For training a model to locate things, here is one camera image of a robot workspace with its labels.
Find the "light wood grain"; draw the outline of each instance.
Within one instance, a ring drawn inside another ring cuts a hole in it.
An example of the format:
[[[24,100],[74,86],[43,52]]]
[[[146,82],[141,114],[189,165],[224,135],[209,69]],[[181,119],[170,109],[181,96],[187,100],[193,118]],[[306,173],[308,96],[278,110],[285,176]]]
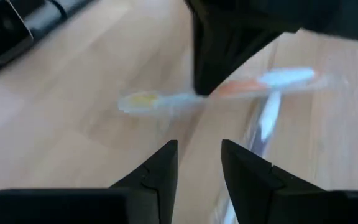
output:
[[[256,99],[159,118],[116,106],[132,91],[191,91],[191,62],[183,2],[95,2],[0,73],[0,189],[107,187],[178,139],[173,222],[211,222],[227,197],[221,140],[245,145]],[[358,189],[358,42],[285,34],[233,75],[292,66],[348,85],[285,96],[268,159],[320,187]]]

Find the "wooden table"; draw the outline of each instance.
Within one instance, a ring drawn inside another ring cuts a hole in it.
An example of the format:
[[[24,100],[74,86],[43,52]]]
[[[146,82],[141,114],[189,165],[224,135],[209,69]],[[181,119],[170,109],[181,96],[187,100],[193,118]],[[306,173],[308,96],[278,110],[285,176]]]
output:
[[[325,189],[358,189],[358,42],[285,34],[236,73],[292,66],[348,84],[285,96],[268,159]],[[132,91],[190,89],[183,2],[96,2],[0,73],[0,189],[108,187],[178,139],[173,222],[211,222],[225,197],[221,140],[244,143],[256,100],[209,103],[175,118],[116,106]]]

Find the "wooden surface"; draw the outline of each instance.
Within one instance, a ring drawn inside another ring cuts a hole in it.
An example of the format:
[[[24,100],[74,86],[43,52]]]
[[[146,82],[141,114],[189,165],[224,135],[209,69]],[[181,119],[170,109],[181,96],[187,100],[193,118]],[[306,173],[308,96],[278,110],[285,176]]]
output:
[[[235,75],[292,66],[348,84],[285,96],[268,159],[320,187],[358,189],[358,42],[285,34]],[[175,118],[129,116],[116,106],[132,91],[187,91],[190,77],[183,2],[96,2],[0,73],[0,189],[107,187],[178,139],[173,222],[211,222],[225,188],[221,139],[244,144],[256,100]]]

